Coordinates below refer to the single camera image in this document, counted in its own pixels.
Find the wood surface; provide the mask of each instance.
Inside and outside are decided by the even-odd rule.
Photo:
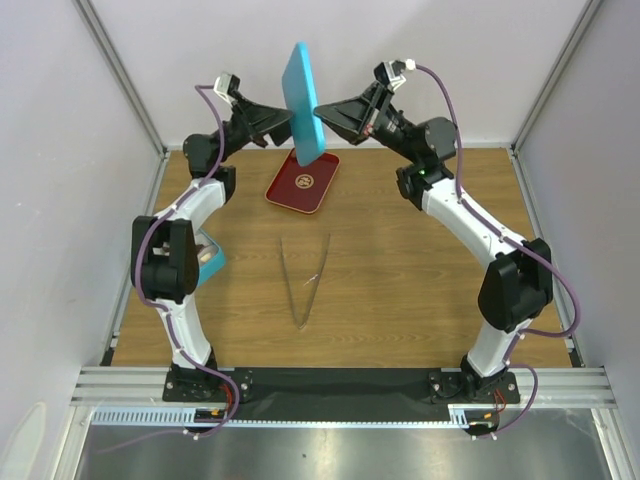
[[[335,151],[341,164],[318,212],[303,215],[268,203],[264,194],[287,155],[249,150],[228,164],[237,190],[205,223],[227,265],[198,289],[203,330],[221,366],[451,367],[482,325],[476,304],[483,274],[464,246],[436,220],[401,198],[386,149]],[[532,231],[502,149],[465,151],[464,185],[498,220],[527,238]],[[455,169],[456,161],[448,162]],[[190,180],[174,153],[156,211]],[[294,324],[279,242],[295,304],[304,309],[329,235],[307,325]],[[559,330],[555,307],[534,322]],[[132,292],[114,365],[168,365],[171,351],[154,310]],[[562,340],[528,335],[513,360],[569,366]]]

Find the gray floor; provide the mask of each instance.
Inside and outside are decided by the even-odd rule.
[[[459,430],[227,427],[113,453],[95,451],[154,431],[92,427],[77,479],[609,479],[589,410],[536,410],[500,435]]]

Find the circular emblem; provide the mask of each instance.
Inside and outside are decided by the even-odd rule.
[[[313,186],[313,177],[311,175],[307,175],[306,173],[298,175],[296,177],[296,186],[298,188],[302,188],[303,190],[311,188]]]

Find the red tray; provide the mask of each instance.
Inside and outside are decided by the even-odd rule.
[[[291,150],[265,198],[281,207],[312,214],[320,208],[339,164],[337,156],[324,153],[311,165],[301,167],[296,161],[295,150]]]

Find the wall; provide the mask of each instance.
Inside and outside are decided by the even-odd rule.
[[[226,70],[250,99],[284,105],[280,77],[301,40],[320,102],[361,93],[381,61],[414,58],[443,77],[465,141],[510,142],[585,0],[94,2],[164,142],[181,145],[214,129],[193,84]],[[445,114],[418,75],[397,105],[416,121]]]
[[[25,478],[3,455],[40,402],[41,479],[102,353],[158,157],[71,0],[3,1],[0,71],[0,478]]]
[[[640,3],[605,2],[522,155],[542,229],[584,309],[577,339],[604,365],[640,458]]]

